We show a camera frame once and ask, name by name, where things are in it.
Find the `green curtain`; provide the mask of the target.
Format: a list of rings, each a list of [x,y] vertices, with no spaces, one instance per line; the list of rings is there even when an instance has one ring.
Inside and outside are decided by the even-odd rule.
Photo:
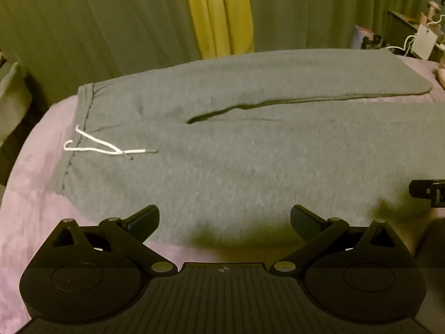
[[[387,12],[422,0],[250,0],[254,52],[347,48],[355,25],[383,33]],[[41,105],[80,85],[203,59],[189,0],[1,0],[1,50]]]

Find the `purple patterned bag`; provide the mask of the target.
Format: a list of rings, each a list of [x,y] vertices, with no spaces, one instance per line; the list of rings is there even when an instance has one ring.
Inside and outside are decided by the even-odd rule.
[[[350,49],[355,50],[376,50],[382,46],[381,35],[375,34],[367,28],[355,25],[352,35]]]

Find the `grey sweatpants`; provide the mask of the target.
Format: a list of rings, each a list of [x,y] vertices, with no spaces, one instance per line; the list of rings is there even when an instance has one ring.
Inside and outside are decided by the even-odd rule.
[[[368,134],[364,124],[346,127],[343,118],[328,125],[326,105],[430,90],[389,51],[346,49],[200,60],[83,85],[53,186],[93,222],[153,204],[176,213],[176,227],[190,233],[198,209],[175,203],[181,189],[200,188],[203,199],[221,203],[216,186],[224,170],[241,188],[248,188],[246,173],[289,194],[319,188],[319,179],[360,157]],[[431,109],[424,118],[390,109],[388,126],[371,143],[379,179],[400,170],[382,152],[397,138],[404,143],[396,153],[421,173],[412,180],[444,177],[444,163],[414,158],[428,148],[421,132],[432,117]]]

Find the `white tag card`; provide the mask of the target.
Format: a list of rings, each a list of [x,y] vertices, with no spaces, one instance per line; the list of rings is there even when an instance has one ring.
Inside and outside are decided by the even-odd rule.
[[[412,53],[421,60],[428,60],[437,41],[437,34],[420,24],[411,47]]]

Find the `pink bedside lamp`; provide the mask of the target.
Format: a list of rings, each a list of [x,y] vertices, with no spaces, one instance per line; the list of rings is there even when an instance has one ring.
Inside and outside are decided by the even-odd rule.
[[[419,22],[425,26],[439,25],[444,15],[440,14],[442,7],[435,1],[427,2],[427,14],[420,15]]]

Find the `dark nightstand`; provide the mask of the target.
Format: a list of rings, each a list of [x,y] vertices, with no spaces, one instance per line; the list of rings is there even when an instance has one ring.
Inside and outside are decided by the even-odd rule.
[[[384,40],[387,42],[387,46],[398,46],[402,48],[404,46],[405,39],[409,35],[414,35],[417,33],[419,27],[419,21],[413,17],[408,17],[404,14],[397,13],[395,11],[387,12],[386,28],[384,34]],[[407,55],[408,57],[415,57],[412,51]],[[434,46],[428,60],[439,63],[442,56],[444,56],[444,51],[441,50],[437,45]]]

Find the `pink fleece bed blanket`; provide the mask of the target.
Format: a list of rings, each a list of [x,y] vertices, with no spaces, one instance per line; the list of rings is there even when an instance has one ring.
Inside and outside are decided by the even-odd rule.
[[[444,331],[444,211],[431,209],[407,191],[410,180],[421,177],[407,165],[407,157],[395,151],[401,138],[389,142],[382,152],[399,165],[398,173],[381,180],[378,152],[371,143],[377,131],[389,124],[392,108],[406,108],[412,118],[424,118],[425,109],[433,111],[428,128],[421,137],[428,148],[415,154],[417,164],[444,163],[444,89],[438,64],[407,57],[405,64],[431,83],[423,95],[349,100],[326,105],[325,121],[332,125],[343,118],[346,127],[364,124],[359,158],[350,166],[337,167],[319,179],[319,188],[305,188],[302,194],[289,194],[282,188],[268,188],[253,173],[246,173],[248,188],[228,170],[216,186],[221,203],[201,197],[200,188],[183,188],[175,203],[184,203],[192,214],[192,230],[185,233],[175,224],[176,213],[161,211],[161,231],[149,244],[177,264],[198,262],[271,262],[281,253],[300,245],[290,230],[290,208],[301,203],[322,215],[338,215],[355,225],[373,218],[387,219],[394,225],[409,250],[416,251],[429,264],[426,303],[419,318],[434,333]],[[54,105],[27,138],[1,203],[1,331],[12,333],[26,321],[20,303],[18,280],[31,256],[58,221],[72,217],[84,224],[93,222],[56,193],[52,176],[62,154],[61,143],[69,136],[77,99],[70,97]]]

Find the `yellow curtain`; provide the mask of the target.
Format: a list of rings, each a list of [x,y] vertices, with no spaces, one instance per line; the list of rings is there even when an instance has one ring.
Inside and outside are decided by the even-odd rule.
[[[250,0],[189,0],[201,57],[254,52]]]

